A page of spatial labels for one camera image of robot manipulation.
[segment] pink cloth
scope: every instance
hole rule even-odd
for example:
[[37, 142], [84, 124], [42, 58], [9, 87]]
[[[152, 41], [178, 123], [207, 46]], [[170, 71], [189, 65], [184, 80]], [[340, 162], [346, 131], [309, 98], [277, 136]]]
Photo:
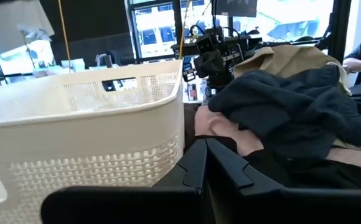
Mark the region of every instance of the pink cloth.
[[[214, 113], [208, 106], [201, 106], [195, 114], [195, 135], [224, 136], [235, 140], [237, 153], [247, 156], [264, 149], [262, 142], [250, 130], [240, 131], [238, 125], [229, 121], [221, 113]], [[339, 161], [361, 167], [361, 151], [356, 149], [332, 148], [328, 160]]]

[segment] basket handle cutout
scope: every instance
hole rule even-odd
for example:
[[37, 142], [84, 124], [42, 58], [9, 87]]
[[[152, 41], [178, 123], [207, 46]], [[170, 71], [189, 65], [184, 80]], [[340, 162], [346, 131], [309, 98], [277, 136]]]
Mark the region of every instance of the basket handle cutout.
[[136, 78], [119, 78], [114, 80], [101, 81], [106, 92], [135, 90], [138, 88]]

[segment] yellow cable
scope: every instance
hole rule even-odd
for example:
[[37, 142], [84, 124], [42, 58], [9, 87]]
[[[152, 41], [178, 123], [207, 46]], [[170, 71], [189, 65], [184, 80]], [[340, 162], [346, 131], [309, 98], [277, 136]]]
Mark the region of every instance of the yellow cable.
[[68, 49], [68, 42], [67, 42], [67, 34], [66, 34], [66, 25], [64, 24], [64, 17], [63, 17], [63, 10], [62, 10], [62, 0], [57, 0], [59, 3], [59, 13], [60, 18], [62, 20], [62, 28], [63, 28], [63, 35], [64, 35], [64, 44], [66, 46], [67, 52], [67, 60], [68, 60], [68, 72], [71, 73], [71, 60], [70, 60], [70, 50]]
[[182, 26], [182, 37], [180, 38], [180, 47], [179, 47], [179, 59], [183, 59], [183, 44], [185, 42], [185, 26], [186, 26], [186, 19], [187, 19], [187, 10], [189, 9], [191, 0], [187, 0], [186, 3], [186, 11], [185, 11], [185, 20], [183, 21]]

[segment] white laundry basket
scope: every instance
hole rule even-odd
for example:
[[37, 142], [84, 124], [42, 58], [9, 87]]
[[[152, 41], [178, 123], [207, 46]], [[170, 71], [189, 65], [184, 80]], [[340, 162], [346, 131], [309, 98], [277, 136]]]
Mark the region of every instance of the white laundry basket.
[[[0, 86], [0, 223], [40, 223], [62, 187], [152, 186], [167, 174], [184, 147], [181, 71], [175, 60]], [[103, 88], [120, 79], [130, 89]]]

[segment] glass wall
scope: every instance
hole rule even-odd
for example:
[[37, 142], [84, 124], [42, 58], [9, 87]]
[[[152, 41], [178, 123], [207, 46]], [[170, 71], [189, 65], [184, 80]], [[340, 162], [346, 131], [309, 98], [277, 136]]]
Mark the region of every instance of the glass wall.
[[141, 57], [173, 55], [176, 33], [172, 4], [137, 9], [134, 14]]
[[[186, 12], [186, 1], [181, 1], [181, 11], [182, 11], [182, 22], [185, 18]], [[192, 25], [197, 25], [202, 30], [209, 29], [213, 27], [212, 19], [212, 5], [210, 0], [196, 0], [192, 1], [190, 8], [187, 12], [187, 18], [185, 23], [185, 36], [189, 36], [190, 27]], [[217, 16], [215, 20], [216, 26], [227, 27], [228, 26], [228, 17], [227, 16]], [[193, 30], [193, 34], [202, 35], [198, 29]]]
[[255, 18], [234, 17], [238, 32], [258, 29], [265, 41], [321, 37], [329, 25], [334, 0], [258, 1]]
[[0, 54], [0, 64], [5, 75], [32, 73], [34, 68], [51, 65], [53, 61], [54, 55], [47, 40], [36, 40]]

